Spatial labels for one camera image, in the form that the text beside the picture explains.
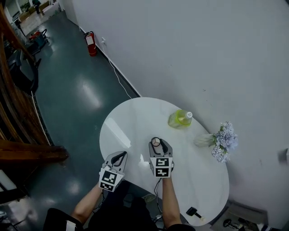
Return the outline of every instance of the table top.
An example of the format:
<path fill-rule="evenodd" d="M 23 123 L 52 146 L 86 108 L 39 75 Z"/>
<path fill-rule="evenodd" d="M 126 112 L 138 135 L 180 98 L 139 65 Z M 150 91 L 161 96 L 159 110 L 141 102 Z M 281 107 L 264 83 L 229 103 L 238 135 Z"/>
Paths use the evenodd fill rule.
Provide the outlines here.
<path fill-rule="evenodd" d="M 194 137 L 208 132 L 195 119 L 185 129 L 168 125 L 168 117 L 179 108 L 169 102 L 140 97 L 118 105 L 105 119 L 100 132 L 100 150 L 105 160 L 111 153 L 127 151 L 125 180 L 154 193 L 158 182 L 149 167 L 149 141 L 153 137 L 172 146 L 172 181 L 181 214 L 193 226 L 214 219 L 224 208 L 229 194 L 228 171 L 210 154 L 212 148 L 198 148 Z M 158 185 L 162 198 L 162 184 Z M 194 207 L 203 222 L 186 211 Z"/>

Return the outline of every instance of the hydrangea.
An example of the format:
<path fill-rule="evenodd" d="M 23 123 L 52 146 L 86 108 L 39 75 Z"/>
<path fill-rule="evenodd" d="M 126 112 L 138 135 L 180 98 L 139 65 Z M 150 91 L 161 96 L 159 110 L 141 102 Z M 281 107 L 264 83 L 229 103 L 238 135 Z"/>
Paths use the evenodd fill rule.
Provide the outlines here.
<path fill-rule="evenodd" d="M 212 150 L 212 156 L 217 159 L 218 162 L 226 163 L 229 161 L 229 154 L 224 153 L 224 150 L 220 146 L 216 146 Z"/>
<path fill-rule="evenodd" d="M 217 159 L 218 162 L 229 161 L 228 151 L 235 149 L 238 145 L 237 135 L 234 133 L 234 128 L 231 122 L 226 121 L 221 124 L 220 131 L 214 134 L 215 147 L 212 150 L 212 156 Z"/>

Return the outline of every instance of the cable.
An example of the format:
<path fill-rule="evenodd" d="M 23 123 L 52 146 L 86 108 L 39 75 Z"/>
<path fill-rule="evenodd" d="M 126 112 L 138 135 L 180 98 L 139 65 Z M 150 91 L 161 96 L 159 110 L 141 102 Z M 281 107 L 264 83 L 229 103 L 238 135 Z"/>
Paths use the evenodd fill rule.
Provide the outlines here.
<path fill-rule="evenodd" d="M 125 90 L 127 96 L 128 96 L 129 98 L 131 98 L 130 95 L 127 93 L 125 87 L 121 84 L 121 82 L 120 82 L 120 80 L 119 80 L 119 77 L 118 77 L 118 75 L 117 75 L 117 73 L 116 73 L 116 70 L 115 70 L 114 66 L 112 65 L 112 63 L 111 63 L 110 60 L 109 60 L 109 57 L 107 56 L 107 54 L 106 54 L 105 51 L 104 51 L 104 47 L 103 47 L 103 53 L 104 53 L 104 55 L 107 57 L 108 62 L 110 63 L 110 65 L 112 66 L 112 68 L 113 68 L 113 70 L 114 70 L 114 73 L 115 73 L 116 76 L 117 76 L 117 79 L 118 79 L 119 84 L 123 87 L 123 89 Z"/>
<path fill-rule="evenodd" d="M 101 205 L 103 204 L 103 202 L 105 200 L 105 197 L 103 194 L 103 189 L 101 190 L 101 197 L 102 197 L 102 201 L 101 201 L 101 203 L 99 203 L 99 205 L 96 208 L 93 209 L 93 211 L 92 211 L 93 213 L 96 213 L 100 209 Z"/>
<path fill-rule="evenodd" d="M 157 215 L 155 217 L 155 219 L 153 219 L 153 223 L 156 223 L 156 222 L 163 222 L 161 219 L 163 218 L 163 216 L 161 214 Z"/>
<path fill-rule="evenodd" d="M 36 109 L 36 105 L 35 105 L 35 102 L 34 102 L 34 98 L 33 98 L 33 93 L 32 93 L 32 91 L 31 91 L 31 96 L 32 96 L 32 100 L 33 100 L 34 109 L 35 109 L 36 115 L 37 115 L 37 117 L 38 117 L 39 123 L 40 123 L 40 125 L 41 125 L 42 131 L 43 131 L 43 133 L 44 133 L 44 135 L 45 135 L 45 137 L 46 137 L 46 140 L 47 140 L 48 144 L 51 145 L 50 142 L 49 142 L 48 137 L 46 136 L 46 133 L 45 133 L 45 131 L 44 131 L 44 128 L 43 128 L 43 126 L 42 126 L 42 123 L 41 123 L 41 121 L 40 121 L 40 118 L 39 118 L 39 115 L 38 115 L 38 112 L 37 112 L 37 109 Z"/>
<path fill-rule="evenodd" d="M 237 223 L 232 223 L 232 227 L 233 227 L 233 229 L 235 228 L 235 229 L 239 229 L 239 224 L 237 224 Z"/>
<path fill-rule="evenodd" d="M 161 180 L 162 180 L 162 178 L 160 178 L 159 181 L 157 182 L 157 184 L 156 184 L 156 186 L 155 186 L 155 188 L 154 188 L 154 194 L 157 196 L 157 206 L 158 206 L 158 210 L 159 210 L 160 214 L 163 215 L 163 212 L 162 212 L 162 210 L 159 208 L 159 204 L 158 204 L 158 184 L 159 184 L 159 182 L 160 182 Z"/>

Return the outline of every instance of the bottle cap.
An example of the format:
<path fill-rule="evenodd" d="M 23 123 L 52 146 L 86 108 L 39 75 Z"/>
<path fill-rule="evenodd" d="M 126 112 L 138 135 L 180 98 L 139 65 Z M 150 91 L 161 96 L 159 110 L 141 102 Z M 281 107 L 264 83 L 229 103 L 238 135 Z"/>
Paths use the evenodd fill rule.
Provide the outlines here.
<path fill-rule="evenodd" d="M 190 118 L 192 118 L 193 117 L 193 113 L 191 113 L 190 111 L 188 111 L 187 113 L 186 113 L 186 118 L 187 119 L 190 119 Z"/>

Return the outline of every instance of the gray floor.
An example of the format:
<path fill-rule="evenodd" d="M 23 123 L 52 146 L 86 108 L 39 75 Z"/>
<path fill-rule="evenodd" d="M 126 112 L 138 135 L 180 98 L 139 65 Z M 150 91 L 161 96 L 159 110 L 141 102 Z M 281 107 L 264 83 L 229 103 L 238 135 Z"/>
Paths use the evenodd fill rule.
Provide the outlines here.
<path fill-rule="evenodd" d="M 128 100 L 105 58 L 90 57 L 84 36 L 64 12 L 51 17 L 49 43 L 37 54 L 39 66 L 38 106 L 55 145 L 70 153 L 64 165 L 39 168 L 26 187 L 30 198 L 6 206 L 12 223 L 22 231 L 42 230 L 49 208 L 71 213 L 77 202 L 97 183 L 103 158 L 99 149 L 100 129 L 113 108 Z M 136 95 L 122 81 L 132 97 Z M 134 195 L 146 194 L 133 185 Z M 158 214 L 156 203 L 149 205 Z"/>
<path fill-rule="evenodd" d="M 31 31 L 35 30 L 47 20 L 47 15 L 37 14 L 35 11 L 27 19 L 21 22 L 20 26 L 24 34 L 28 35 Z"/>

